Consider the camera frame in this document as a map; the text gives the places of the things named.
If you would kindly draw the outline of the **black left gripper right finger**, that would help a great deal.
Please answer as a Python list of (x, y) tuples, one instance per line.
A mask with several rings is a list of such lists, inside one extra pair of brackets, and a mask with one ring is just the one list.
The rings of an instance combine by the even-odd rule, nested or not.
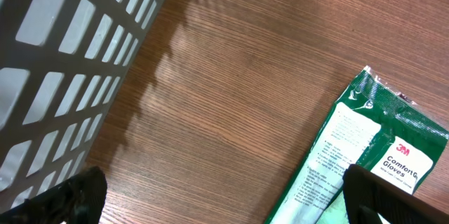
[(351, 224), (448, 224), (448, 214), (356, 164), (344, 172), (342, 191)]

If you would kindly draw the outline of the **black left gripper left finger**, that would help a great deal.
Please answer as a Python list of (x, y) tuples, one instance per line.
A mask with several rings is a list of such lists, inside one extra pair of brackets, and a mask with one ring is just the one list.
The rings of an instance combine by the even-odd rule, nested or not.
[(93, 166), (2, 213), (1, 222), (98, 224), (106, 195), (105, 173)]

